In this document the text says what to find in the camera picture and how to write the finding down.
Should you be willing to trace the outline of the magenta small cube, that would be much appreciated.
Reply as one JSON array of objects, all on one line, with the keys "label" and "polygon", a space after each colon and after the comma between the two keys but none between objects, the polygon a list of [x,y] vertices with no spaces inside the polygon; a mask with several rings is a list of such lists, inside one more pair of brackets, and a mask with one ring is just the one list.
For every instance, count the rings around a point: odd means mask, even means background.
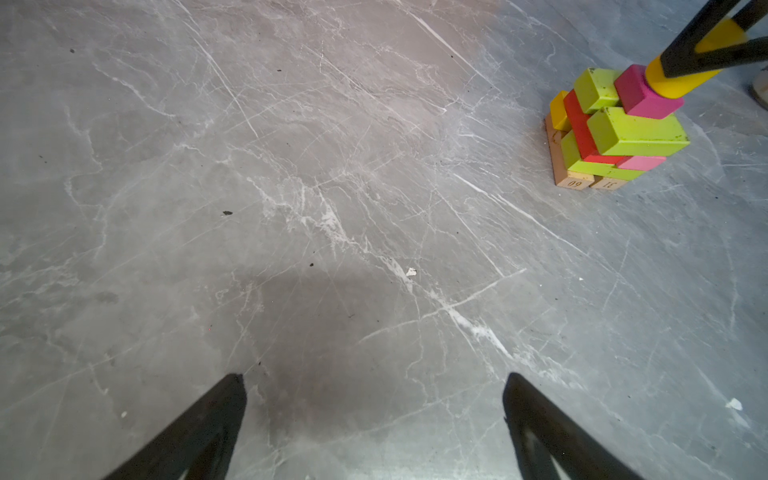
[{"label": "magenta small cube", "polygon": [[627,115],[661,120],[684,105],[684,99],[669,99],[657,94],[645,79],[643,65],[629,66],[614,81],[620,103]]}]

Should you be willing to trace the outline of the pink rectangular block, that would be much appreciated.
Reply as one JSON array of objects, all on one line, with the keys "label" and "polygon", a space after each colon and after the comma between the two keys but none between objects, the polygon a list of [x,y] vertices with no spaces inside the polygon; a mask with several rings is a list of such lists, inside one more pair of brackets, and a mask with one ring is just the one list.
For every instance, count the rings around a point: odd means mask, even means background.
[{"label": "pink rectangular block", "polygon": [[621,170],[633,170],[647,172],[658,167],[666,161],[663,156],[631,156],[624,158],[616,164]]}]

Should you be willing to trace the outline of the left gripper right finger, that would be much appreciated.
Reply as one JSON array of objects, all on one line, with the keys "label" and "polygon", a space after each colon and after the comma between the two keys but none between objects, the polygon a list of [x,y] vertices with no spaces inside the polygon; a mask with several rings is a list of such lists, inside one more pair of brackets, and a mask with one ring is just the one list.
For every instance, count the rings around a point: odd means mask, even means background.
[{"label": "left gripper right finger", "polygon": [[524,479],[638,479],[587,431],[519,373],[506,381],[502,404]]}]

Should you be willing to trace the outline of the natural wood block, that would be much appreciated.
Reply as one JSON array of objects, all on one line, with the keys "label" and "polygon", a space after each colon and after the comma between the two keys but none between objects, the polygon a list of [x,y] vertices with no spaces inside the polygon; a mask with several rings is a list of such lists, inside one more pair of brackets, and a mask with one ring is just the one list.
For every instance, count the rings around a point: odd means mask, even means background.
[{"label": "natural wood block", "polygon": [[550,114],[545,117],[545,126],[555,185],[570,190],[584,190],[590,187],[595,182],[593,175],[566,169],[561,148],[562,132],[554,128]]},{"label": "natural wood block", "polygon": [[590,185],[595,190],[615,191],[623,187],[628,183],[627,180],[622,180],[612,177],[596,177],[595,182]]}]

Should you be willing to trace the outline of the red rectangular block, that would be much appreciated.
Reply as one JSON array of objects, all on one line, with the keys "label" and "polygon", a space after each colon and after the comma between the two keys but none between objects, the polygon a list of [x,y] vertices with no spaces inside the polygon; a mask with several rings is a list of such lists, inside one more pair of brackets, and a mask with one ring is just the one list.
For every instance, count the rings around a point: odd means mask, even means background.
[{"label": "red rectangular block", "polygon": [[564,106],[579,153],[584,161],[616,165],[619,161],[627,159],[627,156],[606,156],[599,152],[587,125],[590,116],[582,111],[574,90],[566,95]]}]

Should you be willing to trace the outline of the yellow rectangular block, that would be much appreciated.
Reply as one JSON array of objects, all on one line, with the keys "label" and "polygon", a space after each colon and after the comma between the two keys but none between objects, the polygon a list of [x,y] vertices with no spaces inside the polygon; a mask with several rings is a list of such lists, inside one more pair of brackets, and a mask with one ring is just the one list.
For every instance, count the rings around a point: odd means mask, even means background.
[{"label": "yellow rectangular block", "polygon": [[570,119],[565,108],[565,99],[568,91],[560,91],[550,102],[549,117],[553,128],[557,131],[569,132],[571,130]]}]

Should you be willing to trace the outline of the lime green block front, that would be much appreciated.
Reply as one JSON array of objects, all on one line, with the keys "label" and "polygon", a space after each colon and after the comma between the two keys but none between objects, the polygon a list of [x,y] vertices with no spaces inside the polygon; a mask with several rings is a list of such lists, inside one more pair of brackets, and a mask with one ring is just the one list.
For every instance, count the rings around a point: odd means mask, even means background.
[{"label": "lime green block front", "polygon": [[651,119],[606,107],[590,116],[587,126],[600,154],[605,156],[669,157],[690,144],[674,114]]}]

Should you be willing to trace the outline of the lime green block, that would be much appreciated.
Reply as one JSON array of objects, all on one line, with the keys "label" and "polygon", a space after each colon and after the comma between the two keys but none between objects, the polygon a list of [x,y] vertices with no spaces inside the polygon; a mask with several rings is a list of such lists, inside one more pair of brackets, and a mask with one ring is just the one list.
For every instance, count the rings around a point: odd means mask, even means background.
[{"label": "lime green block", "polygon": [[651,119],[606,107],[590,116],[587,126],[600,154],[605,156],[669,157],[690,144],[674,114]]},{"label": "lime green block", "polygon": [[626,181],[635,180],[645,174],[645,171],[641,170],[619,169],[613,164],[583,160],[580,156],[577,141],[573,132],[567,133],[561,139],[560,148],[565,167],[568,171]]},{"label": "lime green block", "polygon": [[606,107],[620,106],[615,81],[621,71],[588,68],[574,82],[574,91],[581,110],[591,115]]}]

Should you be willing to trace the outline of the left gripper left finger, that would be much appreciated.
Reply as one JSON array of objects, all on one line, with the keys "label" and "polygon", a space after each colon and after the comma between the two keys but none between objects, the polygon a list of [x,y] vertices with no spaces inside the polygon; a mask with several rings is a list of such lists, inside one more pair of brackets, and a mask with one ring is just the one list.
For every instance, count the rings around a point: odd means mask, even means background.
[{"label": "left gripper left finger", "polygon": [[241,374],[224,376],[109,479],[224,479],[247,405]]}]

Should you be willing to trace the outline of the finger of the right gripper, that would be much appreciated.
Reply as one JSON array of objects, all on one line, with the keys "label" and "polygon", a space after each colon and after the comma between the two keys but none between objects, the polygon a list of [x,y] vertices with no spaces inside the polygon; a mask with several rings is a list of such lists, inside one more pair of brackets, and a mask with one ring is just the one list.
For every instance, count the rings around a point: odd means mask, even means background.
[{"label": "finger of the right gripper", "polygon": [[709,0],[660,56],[667,78],[727,69],[767,60],[767,37],[703,53],[696,45],[739,3],[738,0]]},{"label": "finger of the right gripper", "polygon": [[768,13],[768,0],[750,0],[741,10],[739,10],[732,20],[744,31],[747,32],[756,25]]}]

